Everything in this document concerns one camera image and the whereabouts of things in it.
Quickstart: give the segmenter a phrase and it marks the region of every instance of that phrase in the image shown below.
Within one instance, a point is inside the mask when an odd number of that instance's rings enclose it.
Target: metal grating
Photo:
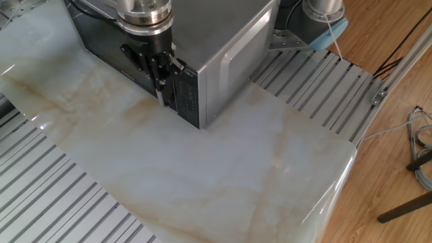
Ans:
[[[382,81],[329,51],[269,53],[252,80],[356,146],[379,109]]]
[[[0,92],[0,118],[7,115],[13,109],[14,106],[9,102],[5,95]]]
[[[14,109],[0,119],[0,242],[160,241]]]

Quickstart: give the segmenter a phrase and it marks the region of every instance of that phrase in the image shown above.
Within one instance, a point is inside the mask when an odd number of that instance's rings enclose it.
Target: marble countertop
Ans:
[[[86,52],[60,0],[0,53],[1,92],[164,243],[315,242],[356,154],[252,83],[197,130]]]

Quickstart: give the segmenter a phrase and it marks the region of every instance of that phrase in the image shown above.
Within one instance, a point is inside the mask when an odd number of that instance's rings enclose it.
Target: silver cylinder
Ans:
[[[171,13],[171,0],[117,0],[117,13],[127,23],[151,26]]]
[[[342,0],[305,0],[309,7],[317,14],[330,16],[342,7]]]

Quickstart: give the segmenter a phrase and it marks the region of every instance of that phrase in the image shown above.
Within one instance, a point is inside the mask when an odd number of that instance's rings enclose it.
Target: metal bracket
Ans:
[[[273,30],[270,51],[298,51],[310,49],[312,48],[289,30]]]
[[[371,104],[374,106],[379,106],[388,94],[389,93],[385,90],[378,90],[378,92],[373,96]]]

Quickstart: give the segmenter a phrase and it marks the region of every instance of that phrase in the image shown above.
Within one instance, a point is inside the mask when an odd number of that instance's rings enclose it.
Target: black cable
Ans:
[[[94,14],[87,13],[86,11],[84,11],[84,10],[82,10],[80,7],[78,7],[78,6],[74,3],[73,0],[69,0],[69,2],[70,2],[70,4],[71,4],[72,6],[74,6],[74,7],[76,8],[76,10],[78,10],[79,12],[81,12],[81,14],[84,14],[84,15],[86,15],[86,16],[88,16],[88,17],[92,17],[92,18],[94,18],[94,19],[96,19],[96,20],[102,20],[102,21],[106,21],[106,22],[116,22],[116,21],[117,21],[116,19],[110,19],[110,18],[106,18],[106,17],[103,17],[103,16],[96,16],[96,15],[94,15]]]
[[[383,66],[383,69],[384,69],[384,68],[387,68],[387,67],[389,67],[389,66],[391,66],[391,65],[394,65],[395,63],[399,63],[399,62],[402,60],[402,58],[403,58],[403,57],[401,57],[401,58],[397,59],[396,61],[393,61],[393,62],[391,62],[391,63],[389,63],[389,64]]]
[[[292,15],[292,12],[294,12],[294,10],[297,8],[297,5],[301,2],[302,0],[298,0],[295,4],[294,4],[294,6],[292,7],[292,9],[291,9],[291,11],[290,11],[290,14],[288,14],[288,18],[286,19],[286,28],[288,29],[288,22],[290,22],[290,18],[291,18],[291,15]]]
[[[378,74],[376,74],[375,77],[376,78],[380,77],[381,75],[385,74],[386,72],[394,69],[398,64],[399,64],[399,61],[396,62],[396,63],[391,64],[390,66],[388,66],[387,68],[385,68],[383,71],[381,71]]]
[[[385,80],[386,78],[388,78],[390,76],[390,74],[387,74],[384,78],[382,78],[381,80]]]
[[[410,35],[414,32],[414,30],[425,20],[425,18],[432,12],[432,7],[429,9],[428,12],[424,14],[424,16],[417,22],[417,24],[411,29],[411,31],[405,36],[404,40],[394,49],[393,53],[381,64],[381,66],[378,68],[378,70],[373,74],[376,76],[382,69],[384,69],[384,65],[396,54],[396,52],[400,49],[400,47],[405,43],[405,41],[410,37]]]

